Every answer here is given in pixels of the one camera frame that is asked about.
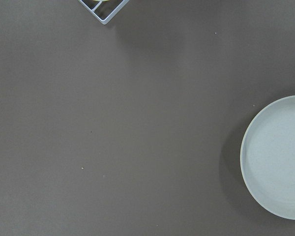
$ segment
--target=round plate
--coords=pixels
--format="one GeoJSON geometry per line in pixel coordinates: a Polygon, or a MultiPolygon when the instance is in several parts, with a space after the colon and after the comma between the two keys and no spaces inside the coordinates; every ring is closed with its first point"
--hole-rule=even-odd
{"type": "Polygon", "coordinates": [[[241,144],[240,166],[261,206],[295,220],[295,96],[271,103],[251,121],[241,144]]]}

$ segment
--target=plate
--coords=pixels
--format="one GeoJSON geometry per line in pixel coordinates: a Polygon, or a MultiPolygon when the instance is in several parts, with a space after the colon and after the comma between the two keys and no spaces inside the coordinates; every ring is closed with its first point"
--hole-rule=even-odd
{"type": "Polygon", "coordinates": [[[261,206],[295,220],[295,96],[271,103],[251,121],[241,144],[240,166],[261,206]]]}

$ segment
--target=white plastic basket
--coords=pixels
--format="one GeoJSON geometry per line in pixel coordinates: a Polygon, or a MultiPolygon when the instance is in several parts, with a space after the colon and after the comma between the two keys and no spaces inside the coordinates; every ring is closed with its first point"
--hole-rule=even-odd
{"type": "Polygon", "coordinates": [[[96,17],[103,25],[107,24],[128,2],[129,0],[109,0],[109,1],[93,1],[78,0],[94,17],[96,17]],[[109,10],[109,14],[100,14],[98,10],[105,7],[105,4],[117,2],[113,9],[109,10]]]}

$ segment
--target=gray surface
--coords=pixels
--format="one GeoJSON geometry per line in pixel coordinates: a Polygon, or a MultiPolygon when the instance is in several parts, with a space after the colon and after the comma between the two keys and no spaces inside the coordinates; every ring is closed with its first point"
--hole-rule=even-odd
{"type": "Polygon", "coordinates": [[[0,1],[0,236],[295,235],[239,169],[293,94],[295,0],[0,1]]]}

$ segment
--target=tabletop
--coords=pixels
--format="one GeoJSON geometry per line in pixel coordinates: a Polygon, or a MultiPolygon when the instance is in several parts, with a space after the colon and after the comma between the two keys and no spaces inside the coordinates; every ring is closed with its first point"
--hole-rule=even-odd
{"type": "Polygon", "coordinates": [[[295,0],[0,1],[0,236],[295,235],[239,165],[289,95],[295,0]]]}

